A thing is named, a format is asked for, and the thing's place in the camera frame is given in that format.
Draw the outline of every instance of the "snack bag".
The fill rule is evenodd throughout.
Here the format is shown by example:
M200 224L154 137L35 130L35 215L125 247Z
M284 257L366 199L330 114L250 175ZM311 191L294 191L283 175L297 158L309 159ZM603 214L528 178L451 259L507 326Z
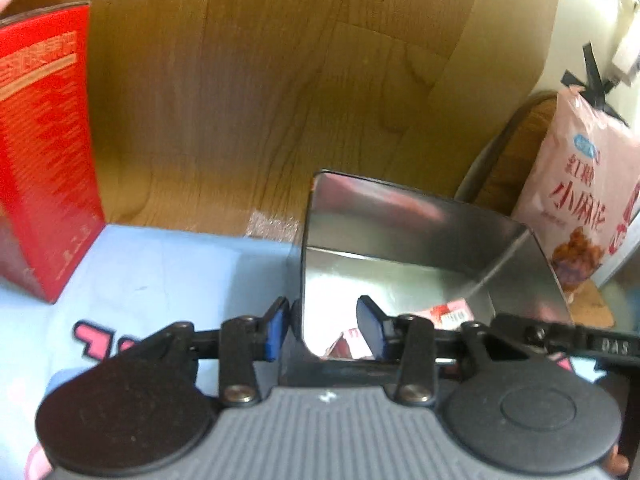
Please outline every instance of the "snack bag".
M640 138L571 86L558 107L512 217L536 233L565 292L624 241L640 184Z

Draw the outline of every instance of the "red box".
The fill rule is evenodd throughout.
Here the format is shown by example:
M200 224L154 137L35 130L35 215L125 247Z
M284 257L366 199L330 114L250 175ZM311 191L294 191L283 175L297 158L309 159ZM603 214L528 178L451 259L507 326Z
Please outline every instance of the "red box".
M87 4L0 21L0 275L56 301L104 228L86 96Z

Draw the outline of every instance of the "wooden floor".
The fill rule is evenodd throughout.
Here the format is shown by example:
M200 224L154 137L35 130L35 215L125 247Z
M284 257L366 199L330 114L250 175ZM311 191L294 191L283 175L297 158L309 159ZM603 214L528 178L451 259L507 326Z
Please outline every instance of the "wooden floor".
M109 220L274 239L321 168L452 195L535 85L558 2L91 1Z

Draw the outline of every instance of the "gray ribbed plastic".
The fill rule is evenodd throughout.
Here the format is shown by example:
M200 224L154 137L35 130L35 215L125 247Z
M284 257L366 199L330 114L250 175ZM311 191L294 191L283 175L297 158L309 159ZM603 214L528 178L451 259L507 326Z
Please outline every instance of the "gray ribbed plastic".
M47 480L88 480L56 470ZM452 441L430 410L381 388L274 388L254 408L228 410L194 451L135 480L506 480ZM596 466L546 480L604 480Z

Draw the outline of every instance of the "white logo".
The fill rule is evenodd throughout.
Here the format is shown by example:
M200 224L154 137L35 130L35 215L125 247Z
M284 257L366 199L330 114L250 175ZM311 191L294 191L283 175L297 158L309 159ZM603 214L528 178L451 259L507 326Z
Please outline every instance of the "white logo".
M330 402L334 402L335 399L337 399L338 396L336 394L334 394L333 392L330 392L329 390L322 392L320 395L318 395L318 399L322 400L322 402L324 402L325 404L329 404Z

